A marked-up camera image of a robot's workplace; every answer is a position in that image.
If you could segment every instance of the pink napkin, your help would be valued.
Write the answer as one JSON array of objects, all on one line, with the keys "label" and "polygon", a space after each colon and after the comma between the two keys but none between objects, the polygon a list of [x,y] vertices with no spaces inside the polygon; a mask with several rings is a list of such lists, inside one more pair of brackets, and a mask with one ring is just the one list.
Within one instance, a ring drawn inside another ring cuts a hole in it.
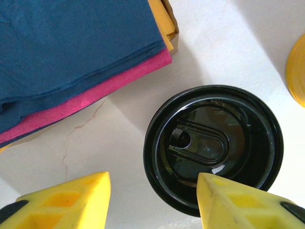
[{"label": "pink napkin", "polygon": [[25,117],[21,123],[0,134],[0,144],[66,118],[132,81],[158,70],[171,62],[172,57],[169,51],[164,49],[138,66],[112,77],[59,106]]}]

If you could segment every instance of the white table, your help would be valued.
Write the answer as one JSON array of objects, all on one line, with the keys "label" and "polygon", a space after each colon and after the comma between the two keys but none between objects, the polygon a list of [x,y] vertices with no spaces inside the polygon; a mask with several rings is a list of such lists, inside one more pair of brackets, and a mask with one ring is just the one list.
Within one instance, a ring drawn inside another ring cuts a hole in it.
[{"label": "white table", "polygon": [[179,23],[173,64],[114,92],[27,143],[0,154],[0,208],[23,194],[109,171],[107,229],[200,229],[164,203],[143,168],[146,128],[171,96],[228,84],[260,97],[276,115],[285,152],[271,193],[305,207],[305,109],[285,86],[285,63],[305,33],[304,0],[172,0]]}]

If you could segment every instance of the blue napkin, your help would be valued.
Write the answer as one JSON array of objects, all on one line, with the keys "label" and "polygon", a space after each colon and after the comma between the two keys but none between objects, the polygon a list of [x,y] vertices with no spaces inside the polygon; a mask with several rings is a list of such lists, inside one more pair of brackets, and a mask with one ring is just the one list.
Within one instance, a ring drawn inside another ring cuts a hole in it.
[{"label": "blue napkin", "polygon": [[0,1],[0,133],[164,48],[145,0]]}]

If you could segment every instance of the black cup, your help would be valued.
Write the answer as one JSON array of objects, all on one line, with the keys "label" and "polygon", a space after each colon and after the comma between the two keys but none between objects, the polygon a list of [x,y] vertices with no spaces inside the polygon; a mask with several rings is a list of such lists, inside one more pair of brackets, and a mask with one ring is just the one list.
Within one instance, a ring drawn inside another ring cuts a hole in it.
[{"label": "black cup", "polygon": [[267,191],[283,159],[278,121],[255,95],[231,86],[181,92],[153,117],[145,138],[144,168],[170,206],[200,216],[196,183],[213,173]]}]

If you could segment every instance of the crack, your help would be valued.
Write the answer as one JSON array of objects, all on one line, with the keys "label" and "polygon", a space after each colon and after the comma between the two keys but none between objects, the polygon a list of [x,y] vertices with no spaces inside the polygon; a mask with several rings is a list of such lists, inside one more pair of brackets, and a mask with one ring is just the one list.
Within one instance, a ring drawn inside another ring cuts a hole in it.
[{"label": "crack", "polygon": [[75,128],[67,135],[66,140],[65,140],[64,143],[63,143],[63,147],[65,148],[65,155],[62,157],[61,163],[65,166],[65,182],[66,182],[67,179],[68,179],[68,165],[65,163],[65,159],[66,159],[66,157],[67,157],[67,155],[68,155],[67,142],[68,142],[68,140],[69,140],[69,137],[70,137],[71,134],[73,134],[73,133],[75,132],[75,130],[82,128],[82,127],[85,126],[88,122],[90,122],[92,119],[94,119],[96,113],[97,113],[98,110],[103,106],[103,104],[104,104],[105,101],[106,101],[106,100],[104,100],[104,101],[102,102],[102,104],[95,110],[95,112],[94,112],[94,114],[93,114],[93,116],[92,116],[91,118],[89,118],[84,124],[75,127]]}]

